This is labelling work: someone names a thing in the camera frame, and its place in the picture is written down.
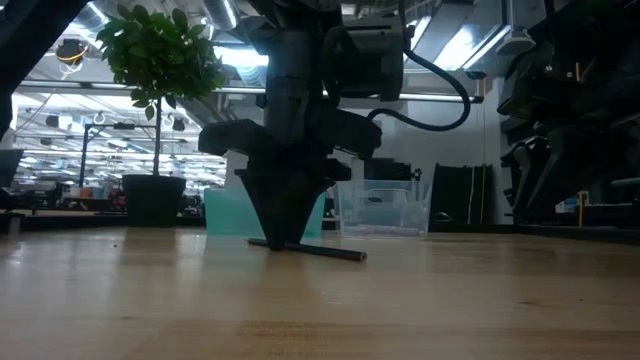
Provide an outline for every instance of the duct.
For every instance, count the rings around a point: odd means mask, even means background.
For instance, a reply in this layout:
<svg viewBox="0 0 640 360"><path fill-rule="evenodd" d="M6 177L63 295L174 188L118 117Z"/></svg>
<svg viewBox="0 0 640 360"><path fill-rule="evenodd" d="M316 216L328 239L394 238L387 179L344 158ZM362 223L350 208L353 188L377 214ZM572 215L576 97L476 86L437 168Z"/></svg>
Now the duct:
<svg viewBox="0 0 640 360"><path fill-rule="evenodd" d="M234 0L202 0L202 7L216 30L229 31L240 22Z"/></svg>
<svg viewBox="0 0 640 360"><path fill-rule="evenodd" d="M475 7L475 0L444 0L431 17L431 21L414 52L431 62L435 62L449 41L458 34ZM409 61L406 68L419 69L420 65Z"/></svg>
<svg viewBox="0 0 640 360"><path fill-rule="evenodd" d="M109 18L104 13L105 7L106 2L104 0L88 2L71 23L71 27L80 36L98 49L102 43L96 41L96 35L109 22Z"/></svg>
<svg viewBox="0 0 640 360"><path fill-rule="evenodd" d="M238 66L236 71L247 86L264 87L266 84L266 71L261 66Z"/></svg>

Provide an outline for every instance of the wooden tabletop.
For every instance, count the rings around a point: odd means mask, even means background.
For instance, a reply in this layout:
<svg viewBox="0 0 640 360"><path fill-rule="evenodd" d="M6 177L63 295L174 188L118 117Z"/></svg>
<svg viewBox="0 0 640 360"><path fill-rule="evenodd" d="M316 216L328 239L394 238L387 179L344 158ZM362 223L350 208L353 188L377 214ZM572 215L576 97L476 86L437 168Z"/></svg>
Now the wooden tabletop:
<svg viewBox="0 0 640 360"><path fill-rule="evenodd" d="M640 354L640 248L469 234L324 242L369 261L195 229L0 240L0 359Z"/></svg>

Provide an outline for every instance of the potted plant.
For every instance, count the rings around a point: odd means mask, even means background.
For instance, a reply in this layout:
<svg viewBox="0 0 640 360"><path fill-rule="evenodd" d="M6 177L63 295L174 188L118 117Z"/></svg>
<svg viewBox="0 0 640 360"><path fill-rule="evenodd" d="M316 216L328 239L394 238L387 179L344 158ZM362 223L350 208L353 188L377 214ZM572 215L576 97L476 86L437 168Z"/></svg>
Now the potted plant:
<svg viewBox="0 0 640 360"><path fill-rule="evenodd" d="M135 88L133 106L144 109L148 120L156 119L153 174L123 176L129 222L173 226L186 181L159 173L162 99L174 109L176 98L202 100L222 85L222 62L213 43L200 37L205 25L190 27L178 9L169 17L149 14L141 5L131 11L120 5L118 13L121 18L110 17L96 36L102 60L108 61L115 83Z"/></svg>

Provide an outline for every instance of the clear plastic bin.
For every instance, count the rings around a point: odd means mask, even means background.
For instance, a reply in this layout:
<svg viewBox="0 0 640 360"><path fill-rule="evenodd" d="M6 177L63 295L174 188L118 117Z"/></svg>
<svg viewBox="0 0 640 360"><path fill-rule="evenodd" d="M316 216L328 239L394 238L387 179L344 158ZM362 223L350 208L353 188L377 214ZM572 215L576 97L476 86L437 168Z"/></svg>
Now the clear plastic bin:
<svg viewBox="0 0 640 360"><path fill-rule="evenodd" d="M305 238L322 236L324 202L325 195L322 194L307 222ZM208 235L264 238L258 215L244 189L206 189L204 203Z"/></svg>
<svg viewBox="0 0 640 360"><path fill-rule="evenodd" d="M338 199L344 235L424 236L429 230L428 182L341 182Z"/></svg>

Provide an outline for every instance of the green leaves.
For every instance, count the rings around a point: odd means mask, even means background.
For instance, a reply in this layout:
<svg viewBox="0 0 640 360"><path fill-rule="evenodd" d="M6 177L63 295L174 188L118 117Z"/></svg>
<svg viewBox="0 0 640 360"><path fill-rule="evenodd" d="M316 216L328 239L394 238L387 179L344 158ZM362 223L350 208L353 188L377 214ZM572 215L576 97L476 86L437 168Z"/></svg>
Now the green leaves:
<svg viewBox="0 0 640 360"><path fill-rule="evenodd" d="M142 47L142 45L135 45L134 47L129 49L129 54L135 55L141 58L148 58L150 55L147 52L147 49Z"/></svg>
<svg viewBox="0 0 640 360"><path fill-rule="evenodd" d="M139 109L145 109L149 107L149 100L140 100L133 103L133 107L137 107Z"/></svg>
<svg viewBox="0 0 640 360"><path fill-rule="evenodd" d="M171 106L174 109L176 108L177 106L176 98L173 97L173 95L165 95L164 99L167 100L167 104L169 104L169 106Z"/></svg>
<svg viewBox="0 0 640 360"><path fill-rule="evenodd" d="M149 19L149 12L142 5L136 5L133 7L133 17L140 23L140 25L147 25L151 21L151 19Z"/></svg>
<svg viewBox="0 0 640 360"><path fill-rule="evenodd" d="M125 20L133 20L133 15L129 11L129 9L127 9L127 7L122 4L118 5L118 14L120 14L120 16L122 16L122 18Z"/></svg>
<svg viewBox="0 0 640 360"><path fill-rule="evenodd" d="M153 115L155 114L156 114L156 109L153 107L153 105L149 105L147 106L146 109L144 109L144 116L147 117L147 120L153 119Z"/></svg>
<svg viewBox="0 0 640 360"><path fill-rule="evenodd" d="M102 59L108 61L114 82L135 88L133 106L144 109L147 119L157 115L156 103L162 98L175 109L178 98L200 100L224 84L213 43L200 37L205 25L190 28L185 13L177 9L167 16L149 14L140 5L131 11L120 6L118 14L122 18L109 17L97 35L103 43Z"/></svg>
<svg viewBox="0 0 640 360"><path fill-rule="evenodd" d="M191 30L189 30L189 35L191 36L198 36L200 34L202 34L202 32L204 31L204 29L207 28L207 25L196 25L194 27L191 28Z"/></svg>
<svg viewBox="0 0 640 360"><path fill-rule="evenodd" d="M183 11L179 9L173 9L171 17L173 17L173 22L176 24L181 33L187 34L189 32L189 20L187 19L187 15Z"/></svg>

